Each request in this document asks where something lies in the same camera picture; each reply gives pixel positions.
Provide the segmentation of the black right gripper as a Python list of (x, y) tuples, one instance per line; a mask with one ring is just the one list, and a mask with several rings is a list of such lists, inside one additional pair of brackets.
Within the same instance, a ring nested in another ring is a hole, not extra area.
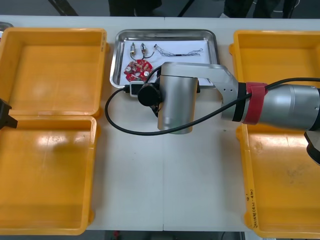
[(162, 96), (161, 96), (161, 92), (160, 92), (160, 75), (161, 75), (161, 73), (157, 72), (156, 73), (156, 80), (154, 83), (152, 83), (152, 87), (153, 87), (153, 91), (154, 91), (154, 93), (153, 93), (154, 103), (150, 108), (156, 117), (158, 117), (158, 113), (160, 110), (160, 103), (162, 102)]

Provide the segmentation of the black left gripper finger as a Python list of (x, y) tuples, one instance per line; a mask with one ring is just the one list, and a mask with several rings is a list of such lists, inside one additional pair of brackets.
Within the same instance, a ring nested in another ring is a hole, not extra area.
[(16, 129), (18, 126), (18, 121), (11, 117), (10, 115), (5, 115), (0, 117), (0, 129), (4, 127), (9, 127)]
[(9, 116), (9, 111), (12, 107), (3, 99), (0, 99), (0, 117), (5, 118)]

